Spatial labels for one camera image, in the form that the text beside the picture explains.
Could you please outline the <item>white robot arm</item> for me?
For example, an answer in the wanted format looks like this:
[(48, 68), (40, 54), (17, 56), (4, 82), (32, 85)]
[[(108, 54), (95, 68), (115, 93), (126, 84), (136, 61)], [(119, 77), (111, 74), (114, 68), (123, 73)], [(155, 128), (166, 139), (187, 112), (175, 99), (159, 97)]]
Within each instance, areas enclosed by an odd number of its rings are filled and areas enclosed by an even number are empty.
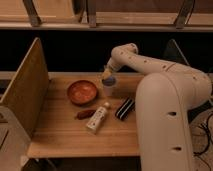
[(128, 66), (143, 75), (135, 95), (142, 171), (195, 171), (188, 111), (211, 97), (208, 75), (180, 63), (142, 56), (135, 44), (116, 46), (102, 77)]

